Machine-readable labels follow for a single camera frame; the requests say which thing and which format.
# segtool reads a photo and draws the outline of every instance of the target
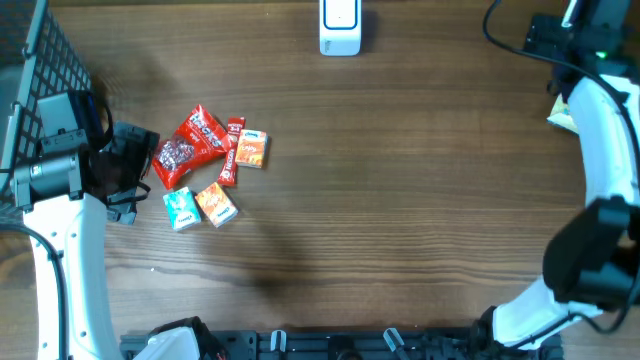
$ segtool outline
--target wood grain surface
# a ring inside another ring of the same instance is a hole
[[[221,229],[173,232],[153,173],[135,225],[108,226],[116,334],[194,315],[219,330],[460,326],[525,289],[582,207],[582,159],[545,122],[550,67],[483,39],[488,4],[366,2],[353,58],[320,55],[315,2],[55,8],[117,119],[168,137],[201,103],[272,139]],[[509,1],[492,31],[519,45],[561,6]],[[181,185],[203,190],[221,162]],[[37,332],[30,248],[5,237],[0,358],[35,358]],[[568,359],[636,359],[640,316],[564,334]]]

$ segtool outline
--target red snack bag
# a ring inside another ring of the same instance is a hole
[[[244,118],[234,117],[229,119],[229,123],[227,124],[228,134],[222,141],[222,146],[229,149],[229,152],[227,152],[224,165],[222,165],[222,171],[220,171],[220,176],[218,176],[218,184],[220,185],[236,185],[236,174],[238,172],[238,164],[236,164],[236,150],[238,147],[238,138],[240,137],[240,132],[244,129],[244,125]]]
[[[224,155],[222,139],[227,132],[202,106],[196,106],[187,119],[162,141],[153,157],[153,168],[167,190],[189,171]]]

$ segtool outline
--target gray basket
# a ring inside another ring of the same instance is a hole
[[[90,88],[47,0],[0,0],[0,222],[21,221],[7,171],[34,156],[43,134],[38,99]]]

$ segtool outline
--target small orange box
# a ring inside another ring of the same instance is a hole
[[[238,214],[238,209],[218,183],[196,195],[196,201],[215,227],[222,226]]]
[[[254,130],[242,130],[238,140],[236,163],[239,166],[261,168],[267,151],[267,133]]]

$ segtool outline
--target red stick packet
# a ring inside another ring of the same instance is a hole
[[[180,177],[226,153],[222,146],[227,132],[202,106],[196,106],[189,117],[162,141],[153,158],[153,168],[164,186],[173,188]]]
[[[240,132],[244,128],[244,125],[245,118],[229,118],[229,123],[227,125],[228,134],[222,141],[222,146],[229,150],[227,152],[227,157],[224,160],[224,165],[222,165],[222,171],[220,171],[220,175],[218,176],[218,184],[220,185],[236,185],[236,175],[238,173],[236,151],[238,147],[238,138],[240,137]]]

